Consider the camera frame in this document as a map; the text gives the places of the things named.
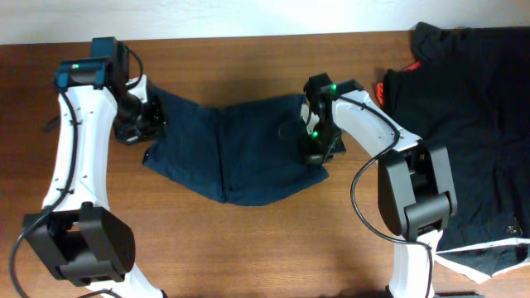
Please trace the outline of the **navy blue shorts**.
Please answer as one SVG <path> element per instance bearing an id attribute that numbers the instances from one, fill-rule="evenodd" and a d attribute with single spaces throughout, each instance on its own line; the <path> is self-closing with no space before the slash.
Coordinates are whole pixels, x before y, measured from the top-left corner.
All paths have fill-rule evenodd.
<path id="1" fill-rule="evenodd" d="M 263 206 L 316 185 L 329 174 L 307 165 L 297 142 L 306 99 L 288 94 L 225 108 L 153 91 L 166 126 L 142 164 L 214 201 Z"/>

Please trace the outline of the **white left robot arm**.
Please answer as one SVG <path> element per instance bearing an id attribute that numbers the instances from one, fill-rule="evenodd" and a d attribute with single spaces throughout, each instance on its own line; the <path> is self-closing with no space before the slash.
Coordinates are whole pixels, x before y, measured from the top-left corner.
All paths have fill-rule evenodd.
<path id="1" fill-rule="evenodd" d="M 166 125 L 146 75 L 129 76 L 134 58 L 123 42 L 99 37 L 89 57 L 60 64 L 53 79 L 60 105 L 55 169 L 41 211 L 24 217 L 19 237 L 56 280 L 91 297 L 164 296 L 136 264 L 133 231 L 111 213 L 107 196 L 110 140 L 151 141 Z"/>

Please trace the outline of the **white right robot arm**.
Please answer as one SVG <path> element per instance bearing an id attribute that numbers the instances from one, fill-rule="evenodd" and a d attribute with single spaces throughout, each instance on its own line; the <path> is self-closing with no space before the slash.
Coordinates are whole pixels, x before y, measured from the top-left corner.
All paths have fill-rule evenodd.
<path id="1" fill-rule="evenodd" d="M 389 230 L 384 234 L 351 204 L 361 223 L 394 245 L 391 297 L 434 297 L 432 278 L 436 248 L 457 198 L 445 146 L 423 140 L 391 119 L 355 80 L 333 82 L 328 74 L 311 76 L 304 88 L 308 112 L 302 154 L 309 165 L 322 165 L 345 152 L 341 136 L 349 134 L 370 156 L 352 180 L 355 187 L 371 166 L 378 170 L 377 201 Z"/>

